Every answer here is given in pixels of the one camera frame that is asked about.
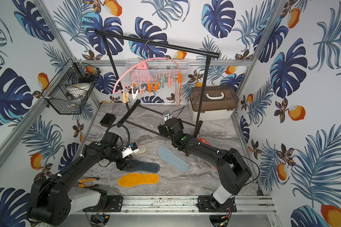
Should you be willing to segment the orange shoe insole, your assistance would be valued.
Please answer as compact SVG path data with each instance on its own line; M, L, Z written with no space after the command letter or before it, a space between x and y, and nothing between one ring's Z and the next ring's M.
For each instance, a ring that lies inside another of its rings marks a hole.
M120 177L118 185L121 187L135 187L145 184L157 184L158 182L159 176L157 174L130 173Z
M135 153L135 155L143 154L147 151L147 147L145 145L138 145L139 151Z

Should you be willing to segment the dark grey shoe insole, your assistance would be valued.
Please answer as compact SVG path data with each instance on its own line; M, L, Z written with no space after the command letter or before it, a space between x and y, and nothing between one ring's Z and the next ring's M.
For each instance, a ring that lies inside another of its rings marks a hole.
M128 162L128 168L126 171L157 174L160 169L161 167L159 164L132 159Z

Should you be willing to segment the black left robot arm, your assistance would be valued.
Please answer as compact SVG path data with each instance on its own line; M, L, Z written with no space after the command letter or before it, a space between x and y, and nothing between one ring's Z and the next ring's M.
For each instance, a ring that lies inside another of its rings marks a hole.
M117 147L119 136L105 131L100 142L92 142L71 164L49 178L36 180L31 187L27 206L27 221L46 223L53 226L62 224L70 215L73 201L70 189L95 164L102 160L115 162L119 170L127 168L128 156L139 151L137 144L127 142L124 148Z

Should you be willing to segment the red shoe insole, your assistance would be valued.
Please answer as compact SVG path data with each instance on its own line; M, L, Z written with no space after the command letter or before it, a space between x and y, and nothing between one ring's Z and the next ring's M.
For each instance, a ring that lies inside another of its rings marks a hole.
M175 103L178 107L181 105L181 84L178 82L175 83Z
M198 146L210 147L210 144L203 138L198 138Z

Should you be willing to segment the white shoe insole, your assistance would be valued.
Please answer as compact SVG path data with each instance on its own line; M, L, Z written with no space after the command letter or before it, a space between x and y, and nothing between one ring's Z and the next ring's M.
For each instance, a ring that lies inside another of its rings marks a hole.
M189 170L189 165L184 160L176 156L170 149L165 147L158 148L160 158L182 172Z

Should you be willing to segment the pink clip hanger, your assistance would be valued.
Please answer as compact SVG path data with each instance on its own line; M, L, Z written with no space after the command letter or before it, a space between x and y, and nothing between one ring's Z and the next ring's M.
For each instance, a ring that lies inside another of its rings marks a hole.
M188 62L185 59L172 59L167 57L153 57L143 60L129 60L130 67L117 79L111 94L122 93L123 101L129 93L127 89L139 87L132 93L135 100L138 95L143 96L144 92L157 91L164 86L169 88L175 85L175 103L181 104L182 80L188 70Z

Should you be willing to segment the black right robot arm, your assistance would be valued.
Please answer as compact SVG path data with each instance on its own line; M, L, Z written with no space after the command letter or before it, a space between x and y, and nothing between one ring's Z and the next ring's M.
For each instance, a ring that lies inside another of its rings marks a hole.
M247 158L238 150L207 145L197 137L185 133L183 129L182 120L177 118L158 125L160 135L168 137L176 150L187 156L197 156L216 167L221 184L206 202L198 203L197 207L202 211L221 212L232 196L237 195L244 186L256 181L258 177L252 178L252 171L245 162Z

